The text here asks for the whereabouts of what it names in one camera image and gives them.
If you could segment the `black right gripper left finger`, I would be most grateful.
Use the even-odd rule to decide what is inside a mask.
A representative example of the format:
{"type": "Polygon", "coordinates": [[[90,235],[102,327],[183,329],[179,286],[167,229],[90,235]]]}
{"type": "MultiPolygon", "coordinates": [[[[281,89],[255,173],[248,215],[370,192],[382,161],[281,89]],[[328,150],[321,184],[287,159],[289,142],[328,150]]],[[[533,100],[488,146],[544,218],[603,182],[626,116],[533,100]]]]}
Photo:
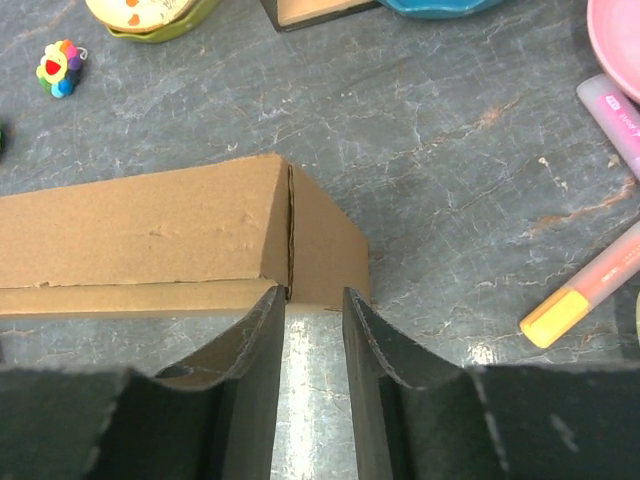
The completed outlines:
{"type": "Polygon", "coordinates": [[[266,479],[286,293],[147,376],[131,367],[3,368],[5,479],[266,479]]]}

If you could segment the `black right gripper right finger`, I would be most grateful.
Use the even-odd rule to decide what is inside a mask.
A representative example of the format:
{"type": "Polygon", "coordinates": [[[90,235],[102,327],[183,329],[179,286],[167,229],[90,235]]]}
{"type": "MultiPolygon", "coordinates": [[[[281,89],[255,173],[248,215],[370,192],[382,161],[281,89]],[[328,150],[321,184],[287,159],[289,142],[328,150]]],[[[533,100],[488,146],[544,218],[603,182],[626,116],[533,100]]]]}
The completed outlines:
{"type": "Polygon", "coordinates": [[[457,366],[343,294],[362,479],[635,479],[635,362],[457,366]]]}

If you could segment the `brown cardboard box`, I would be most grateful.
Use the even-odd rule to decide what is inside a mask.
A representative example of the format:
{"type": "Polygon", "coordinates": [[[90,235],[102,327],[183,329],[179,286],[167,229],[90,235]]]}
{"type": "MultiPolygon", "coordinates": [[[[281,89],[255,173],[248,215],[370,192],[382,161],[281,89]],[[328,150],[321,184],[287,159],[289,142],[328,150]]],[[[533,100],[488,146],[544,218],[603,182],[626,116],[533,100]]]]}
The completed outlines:
{"type": "Polygon", "coordinates": [[[368,242],[276,154],[5,196],[5,318],[246,310],[280,287],[299,309],[370,291],[368,242]]]}

